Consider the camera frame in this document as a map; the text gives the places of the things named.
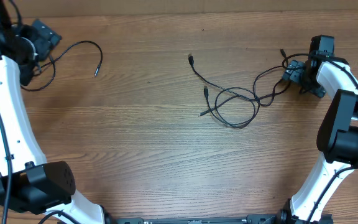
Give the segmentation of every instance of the cable connector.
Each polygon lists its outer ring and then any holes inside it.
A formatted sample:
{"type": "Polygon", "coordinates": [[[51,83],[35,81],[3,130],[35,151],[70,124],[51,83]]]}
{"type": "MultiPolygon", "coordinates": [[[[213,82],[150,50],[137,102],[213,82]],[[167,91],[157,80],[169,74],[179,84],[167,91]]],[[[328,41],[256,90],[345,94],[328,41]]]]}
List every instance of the cable connector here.
{"type": "Polygon", "coordinates": [[[14,157],[13,154],[11,154],[10,156],[6,156],[5,159],[6,159],[7,161],[11,161],[11,160],[15,159],[15,157],[14,157]]]}
{"type": "Polygon", "coordinates": [[[284,58],[286,58],[286,57],[287,57],[287,55],[286,55],[286,53],[285,53],[284,49],[280,49],[280,53],[281,53],[281,55],[282,55],[284,58]]]}
{"type": "Polygon", "coordinates": [[[189,64],[193,67],[194,66],[194,58],[192,54],[189,54],[189,64]]]}
{"type": "Polygon", "coordinates": [[[205,98],[208,98],[208,95],[209,95],[209,93],[208,93],[208,87],[207,87],[207,86],[204,86],[204,96],[205,96],[205,98]]]}
{"type": "Polygon", "coordinates": [[[100,66],[102,66],[102,65],[99,64],[98,67],[96,68],[96,71],[94,72],[94,76],[95,76],[95,77],[98,76],[100,66]]]}
{"type": "Polygon", "coordinates": [[[206,111],[200,113],[198,116],[204,116],[204,115],[208,114],[209,112],[211,112],[211,111],[210,111],[210,110],[206,110],[206,111]]]}

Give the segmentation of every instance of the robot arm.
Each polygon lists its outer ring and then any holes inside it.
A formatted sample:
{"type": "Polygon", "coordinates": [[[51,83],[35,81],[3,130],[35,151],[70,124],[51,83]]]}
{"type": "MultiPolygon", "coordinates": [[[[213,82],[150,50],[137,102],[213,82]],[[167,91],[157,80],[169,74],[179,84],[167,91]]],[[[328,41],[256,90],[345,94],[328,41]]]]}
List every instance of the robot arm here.
{"type": "MultiPolygon", "coordinates": [[[[16,212],[47,215],[61,211],[78,223],[110,223],[112,219],[102,206],[91,203],[76,190],[66,162],[47,163],[25,112],[21,84],[30,82],[34,67],[47,58],[60,38],[38,20],[32,26],[13,27],[0,0],[0,114],[12,163],[10,174],[0,130],[0,205],[8,195],[8,207],[16,212]],[[11,192],[6,187],[9,175],[11,192]]],[[[59,214],[55,216],[73,223],[59,214]]]]}
{"type": "MultiPolygon", "coordinates": [[[[342,62],[336,63],[351,74],[350,66],[342,62]]],[[[332,99],[332,103],[317,137],[317,146],[320,150],[318,160],[301,189],[289,203],[291,217],[303,221],[309,219],[313,207],[336,172],[358,166],[358,128],[350,124],[352,119],[358,120],[358,90],[347,74],[329,62],[321,62],[316,81],[332,99]]],[[[353,171],[347,170],[334,179],[323,194],[310,222],[320,221],[324,206],[339,184],[353,171]]]]}

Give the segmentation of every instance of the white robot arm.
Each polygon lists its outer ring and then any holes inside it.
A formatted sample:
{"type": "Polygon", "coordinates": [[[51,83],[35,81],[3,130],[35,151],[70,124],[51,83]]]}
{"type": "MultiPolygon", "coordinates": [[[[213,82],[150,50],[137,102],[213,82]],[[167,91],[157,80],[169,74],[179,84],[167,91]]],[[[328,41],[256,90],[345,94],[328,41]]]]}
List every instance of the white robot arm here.
{"type": "Polygon", "coordinates": [[[61,37],[39,20],[31,26],[19,20],[12,26],[1,0],[0,37],[0,205],[7,201],[11,210],[34,214],[58,211],[54,216],[67,224],[111,223],[102,206],[77,191],[66,162],[47,163],[23,104],[21,85],[30,82],[34,67],[48,57],[61,37]]]}
{"type": "MultiPolygon", "coordinates": [[[[338,62],[342,67],[345,67],[348,72],[350,66],[338,62]]],[[[329,62],[323,62],[317,73],[317,82],[325,89],[326,93],[333,99],[338,90],[352,91],[358,95],[358,90],[350,80],[350,78],[339,68],[335,67],[329,62]]],[[[312,211],[317,199],[327,186],[331,177],[338,171],[350,167],[348,163],[334,161],[327,162],[324,153],[320,152],[318,160],[312,168],[308,178],[302,185],[301,189],[296,193],[290,201],[291,213],[300,220],[307,220],[310,212],[312,211]]],[[[318,205],[318,209],[314,212],[311,222],[318,222],[321,218],[323,208],[331,198],[339,184],[354,170],[343,172],[339,178],[335,179],[329,190],[325,193],[323,199],[318,205]]]]}

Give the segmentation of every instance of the black cable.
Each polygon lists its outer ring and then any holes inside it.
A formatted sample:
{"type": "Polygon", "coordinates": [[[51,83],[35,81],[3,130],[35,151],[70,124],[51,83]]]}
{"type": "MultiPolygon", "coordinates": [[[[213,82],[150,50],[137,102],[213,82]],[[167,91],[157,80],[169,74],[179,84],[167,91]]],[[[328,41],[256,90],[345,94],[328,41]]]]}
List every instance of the black cable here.
{"type": "Polygon", "coordinates": [[[53,215],[63,216],[74,224],[80,224],[73,217],[69,216],[67,213],[64,213],[63,211],[53,211],[53,212],[49,213],[48,215],[43,217],[43,219],[41,219],[41,221],[38,222],[38,224],[43,224],[45,221],[47,221],[53,215]]]}
{"type": "Polygon", "coordinates": [[[53,66],[53,75],[52,75],[52,78],[49,80],[49,82],[48,82],[47,84],[45,84],[44,86],[41,86],[40,88],[36,88],[36,89],[28,89],[28,88],[23,87],[23,86],[21,85],[20,87],[21,87],[23,90],[25,90],[25,91],[40,91],[40,90],[43,90],[44,88],[48,87],[49,84],[52,83],[52,81],[53,81],[53,80],[55,79],[55,77],[56,77],[56,65],[55,65],[55,61],[53,60],[53,58],[52,58],[51,55],[49,55],[49,60],[50,60],[49,63],[51,63],[52,66],[53,66]]]}
{"type": "MultiPolygon", "coordinates": [[[[95,45],[95,46],[99,49],[99,51],[100,51],[100,61],[99,61],[98,66],[96,67],[96,71],[95,71],[95,73],[94,73],[94,76],[96,77],[96,76],[98,75],[98,73],[99,73],[100,66],[102,66],[102,62],[103,62],[103,52],[102,52],[102,49],[101,49],[101,47],[100,47],[97,43],[95,43],[95,42],[93,42],[93,41],[90,41],[90,40],[82,40],[82,41],[79,41],[79,42],[74,43],[74,44],[72,44],[71,46],[69,46],[69,47],[68,47],[62,54],[60,54],[59,57],[57,57],[56,59],[53,59],[52,56],[49,55],[49,60],[50,60],[50,62],[48,62],[48,63],[46,63],[46,64],[44,64],[44,65],[42,65],[42,66],[40,67],[40,68],[44,68],[44,67],[49,66],[49,65],[52,65],[52,66],[53,66],[53,75],[52,75],[52,78],[49,80],[49,82],[48,82],[47,84],[45,84],[44,86],[42,86],[42,87],[40,87],[40,88],[36,88],[36,89],[28,89],[28,88],[26,88],[26,87],[24,87],[24,86],[21,86],[21,88],[22,88],[23,90],[25,90],[25,91],[40,91],[40,90],[43,90],[44,88],[48,87],[49,84],[51,84],[52,81],[53,81],[53,80],[55,79],[55,77],[56,77],[56,65],[55,65],[55,63],[56,63],[58,60],[60,60],[61,57],[62,57],[65,53],[67,53],[72,47],[74,47],[74,46],[76,46],[76,45],[78,45],[78,44],[82,44],[82,43],[93,44],[93,45],[95,45]]],[[[39,76],[39,75],[41,75],[41,73],[43,73],[44,71],[46,71],[46,69],[42,70],[39,74],[36,74],[36,75],[34,75],[34,76],[39,76]]]]}
{"type": "Polygon", "coordinates": [[[2,224],[6,224],[7,212],[9,209],[9,201],[11,199],[11,190],[12,190],[12,156],[11,156],[11,152],[9,151],[9,145],[7,143],[5,127],[2,121],[1,114],[0,114],[0,131],[2,135],[2,142],[4,143],[4,149],[5,149],[6,161],[7,161],[7,185],[6,185],[6,195],[4,201],[4,211],[2,213],[2,224]]]}
{"type": "MultiPolygon", "coordinates": [[[[284,50],[283,50],[283,49],[280,49],[280,51],[281,51],[283,57],[286,57],[284,50]]],[[[259,75],[257,75],[256,78],[255,78],[255,80],[254,80],[254,83],[253,83],[253,86],[252,86],[252,90],[249,90],[249,89],[241,88],[241,87],[223,88],[223,87],[221,87],[221,86],[215,85],[214,83],[211,83],[211,82],[207,81],[204,77],[202,77],[202,76],[195,70],[195,68],[194,68],[194,58],[193,58],[193,56],[192,56],[191,54],[189,54],[188,60],[189,60],[189,64],[190,64],[191,68],[193,69],[194,73],[195,73],[197,76],[199,76],[199,77],[202,79],[202,81],[204,81],[205,83],[207,83],[207,84],[209,84],[209,85],[215,86],[216,88],[222,89],[222,91],[219,92],[218,95],[217,95],[216,98],[215,98],[214,108],[211,108],[211,106],[209,105],[209,99],[208,99],[208,87],[207,87],[207,86],[204,86],[204,96],[205,96],[205,99],[206,99],[206,102],[207,102],[208,110],[206,110],[206,111],[200,113],[199,116],[203,116],[203,115],[206,115],[206,114],[208,114],[208,113],[211,113],[211,114],[214,116],[214,118],[216,118],[218,121],[220,121],[220,122],[222,122],[223,124],[228,125],[228,126],[230,126],[230,127],[232,127],[232,128],[241,129],[241,128],[246,127],[246,126],[247,126],[248,124],[250,124],[250,123],[252,122],[252,120],[257,116],[257,114],[258,114],[258,112],[259,112],[259,109],[260,109],[260,106],[270,106],[270,105],[273,103],[275,96],[284,93],[284,92],[290,87],[290,85],[291,85],[291,82],[288,82],[288,84],[287,84],[287,86],[284,88],[284,90],[282,90],[282,91],[276,93],[276,92],[275,92],[275,89],[276,89],[277,85],[280,84],[280,83],[283,81],[283,79],[280,79],[280,80],[274,85],[273,90],[272,90],[272,93],[270,93],[270,94],[268,94],[268,95],[265,95],[265,96],[258,97],[257,94],[256,94],[256,82],[257,82],[257,80],[260,79],[260,78],[262,78],[267,72],[272,71],[272,70],[275,70],[276,68],[282,68],[282,66],[276,66],[276,67],[270,68],[270,69],[268,69],[268,70],[266,70],[266,71],[260,73],[259,75]],[[245,91],[251,93],[253,97],[252,97],[252,98],[249,98],[249,97],[247,97],[247,96],[238,94],[238,93],[236,93],[236,92],[234,92],[234,91],[231,91],[231,90],[245,90],[245,91]],[[225,93],[225,92],[231,93],[231,94],[233,94],[234,96],[232,96],[232,97],[230,97],[230,98],[224,100],[221,104],[218,105],[218,98],[221,96],[222,93],[225,93]],[[254,108],[254,111],[253,111],[253,114],[252,114],[251,118],[249,118],[248,120],[245,120],[245,121],[240,122],[240,123],[230,123],[230,122],[226,121],[226,120],[222,117],[222,115],[220,114],[218,108],[220,108],[221,106],[223,106],[223,105],[224,105],[225,103],[227,103],[228,101],[233,100],[233,99],[235,99],[235,98],[237,98],[237,97],[242,98],[243,100],[246,100],[246,101],[250,102],[250,103],[252,104],[253,108],[254,108]],[[260,102],[261,100],[266,99],[266,98],[269,98],[269,97],[271,97],[271,100],[270,100],[269,103],[263,104],[263,103],[260,102]]]]}
{"type": "Polygon", "coordinates": [[[12,4],[13,8],[16,11],[16,16],[17,16],[17,28],[18,30],[20,30],[20,28],[23,25],[22,22],[22,15],[20,14],[19,8],[16,6],[16,3],[13,0],[9,0],[9,2],[12,4]]]}

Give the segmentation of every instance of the wooden surface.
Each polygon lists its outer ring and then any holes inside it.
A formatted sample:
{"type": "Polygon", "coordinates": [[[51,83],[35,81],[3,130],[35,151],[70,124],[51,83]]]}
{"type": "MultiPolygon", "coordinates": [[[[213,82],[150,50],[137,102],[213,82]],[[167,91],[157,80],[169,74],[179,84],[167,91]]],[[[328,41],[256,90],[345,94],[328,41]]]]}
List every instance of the wooden surface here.
{"type": "MultiPolygon", "coordinates": [[[[188,64],[222,86],[252,87],[287,54],[308,52],[310,39],[336,37],[336,55],[358,78],[358,11],[248,12],[44,19],[63,36],[57,77],[24,101],[48,161],[67,161],[77,189],[114,217],[238,217],[275,213],[305,181],[318,156],[316,135],[330,104],[298,87],[261,108],[242,130],[222,127],[206,109],[204,83],[188,64]]],[[[31,87],[49,79],[38,77],[31,87]]],[[[283,70],[257,85],[269,93],[283,70]]],[[[217,91],[210,88],[210,98],[217,91]]],[[[222,109],[231,121],[251,113],[239,100],[222,109]]],[[[358,223],[358,171],[338,188],[325,213],[358,223]]],[[[9,213],[9,223],[42,216],[9,213]]]]}
{"type": "MultiPolygon", "coordinates": [[[[15,0],[24,17],[358,9],[358,0],[15,0]]],[[[12,16],[13,7],[7,4],[12,16]]]]}

